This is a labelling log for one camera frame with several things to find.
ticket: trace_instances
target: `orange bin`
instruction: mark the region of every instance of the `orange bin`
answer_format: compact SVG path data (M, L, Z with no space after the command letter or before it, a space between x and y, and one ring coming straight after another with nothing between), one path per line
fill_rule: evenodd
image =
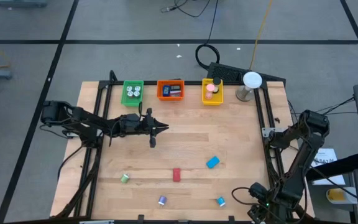
M162 87L165 85L180 85L180 96L163 96ZM163 101L182 100L185 96L185 81L184 80L158 80L157 81L157 98Z

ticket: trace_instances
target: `yellow bin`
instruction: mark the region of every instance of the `yellow bin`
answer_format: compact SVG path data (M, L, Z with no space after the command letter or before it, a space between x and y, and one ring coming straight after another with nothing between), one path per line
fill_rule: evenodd
M203 96L202 96L202 100L203 100L204 105L218 106L218 105L221 105L223 103L223 80L222 80L221 84L219 84L219 91L212 95L212 99L207 100L204 97L205 93L206 93L206 85L213 84L212 80L213 80L212 78L203 78Z

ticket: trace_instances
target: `wooden table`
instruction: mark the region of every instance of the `wooden table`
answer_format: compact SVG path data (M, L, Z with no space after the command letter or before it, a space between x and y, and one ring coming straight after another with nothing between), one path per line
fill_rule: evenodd
M83 82L77 105L93 111L98 82ZM149 148L148 136L115 138L111 147L104 140L92 219L135 220L144 214L147 220L250 220L249 206L231 197L236 187L249 187L259 182L269 188L265 157L255 100L244 103L235 96L238 86L224 86L224 103L205 106L201 102L201 86L186 86L182 101L160 101L156 86L145 85L143 109L152 108L152 116L170 128L156 138L157 146ZM278 128L292 124L287 96L282 82L268 83L273 115L280 119ZM137 113L137 108L121 105L122 86L112 88L108 119L121 114ZM263 93L260 92L265 125L269 126ZM105 94L102 97L103 111ZM65 156L80 145L79 139L68 141ZM78 188L85 150L69 160L62 169L51 215L56 215ZM282 152L285 170L290 167L296 151ZM221 162L214 168L206 162L217 156ZM172 169L181 168L181 182L172 181ZM122 184L122 174L131 179ZM161 195L168 198L160 207ZM256 202L248 192L237 192L239 199ZM216 203L224 197L225 207ZM84 195L85 214L88 192ZM308 214L314 216L308 197Z

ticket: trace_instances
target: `white paper sign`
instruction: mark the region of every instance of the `white paper sign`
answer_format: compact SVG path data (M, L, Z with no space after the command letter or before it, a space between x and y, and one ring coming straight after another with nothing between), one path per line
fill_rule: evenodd
M316 157L314 159L319 162L313 161L311 163L312 167L320 166L322 164L334 162L337 160L334 149L323 149L323 148L318 150ZM329 179L333 181L335 184L345 185L345 180L343 179L342 175L330 177ZM332 183L330 183L327 179L321 179L321 180L313 181L313 185L332 185Z

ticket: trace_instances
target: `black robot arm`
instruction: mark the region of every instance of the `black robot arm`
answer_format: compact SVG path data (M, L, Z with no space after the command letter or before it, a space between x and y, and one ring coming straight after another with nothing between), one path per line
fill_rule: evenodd
M258 199L260 205L253 205L248 215L256 222L264 220L279 221L267 210L277 213L279 207L295 212L305 189L304 179L316 156L318 149L324 144L329 134L329 121L326 116L306 110L299 117L299 122L282 133L271 131L265 138L265 147L286 149L294 139L301 138L303 143L287 173L279 177L275 187L265 189L261 184L254 183L249 193ZM285 213L279 213L285 220Z
M102 134L110 138L148 134L150 147L155 147L156 135L169 127L152 117L151 108L147 109L146 115L142 115L141 112L142 103L139 104L140 115L125 114L107 120L64 101L45 101L41 122L49 127L63 127L62 133L65 136L78 135L86 147L95 147L95 144L99 144L98 137Z

